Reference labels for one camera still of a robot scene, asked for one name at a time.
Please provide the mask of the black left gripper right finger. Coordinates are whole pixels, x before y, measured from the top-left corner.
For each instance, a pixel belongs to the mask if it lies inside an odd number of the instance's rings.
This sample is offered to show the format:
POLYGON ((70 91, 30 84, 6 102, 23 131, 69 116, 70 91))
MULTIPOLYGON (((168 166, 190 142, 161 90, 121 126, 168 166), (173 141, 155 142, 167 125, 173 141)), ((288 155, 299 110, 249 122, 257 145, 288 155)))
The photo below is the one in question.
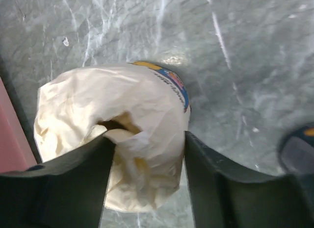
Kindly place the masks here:
POLYGON ((267 175, 185 133, 184 160, 197 228, 311 228, 313 175, 267 175))

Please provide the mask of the beige roll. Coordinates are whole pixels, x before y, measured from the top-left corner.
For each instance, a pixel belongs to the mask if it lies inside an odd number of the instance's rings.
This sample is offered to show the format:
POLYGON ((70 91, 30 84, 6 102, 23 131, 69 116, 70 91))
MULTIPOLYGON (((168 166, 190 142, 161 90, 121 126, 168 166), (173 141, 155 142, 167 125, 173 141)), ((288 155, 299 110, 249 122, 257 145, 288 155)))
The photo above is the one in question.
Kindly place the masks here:
POLYGON ((179 189, 191 107, 173 71, 144 61, 72 69, 40 87, 37 100, 43 162, 98 136, 115 143, 107 208, 148 212, 179 189))

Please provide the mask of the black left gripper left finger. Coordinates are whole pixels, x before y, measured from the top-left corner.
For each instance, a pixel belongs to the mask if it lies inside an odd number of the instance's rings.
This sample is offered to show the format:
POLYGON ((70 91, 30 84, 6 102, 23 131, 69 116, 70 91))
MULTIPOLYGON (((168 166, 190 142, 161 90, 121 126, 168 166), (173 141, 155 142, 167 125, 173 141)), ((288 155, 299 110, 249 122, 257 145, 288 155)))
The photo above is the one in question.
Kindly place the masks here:
POLYGON ((99 227, 114 149, 99 136, 26 171, 2 173, 1 227, 99 227))

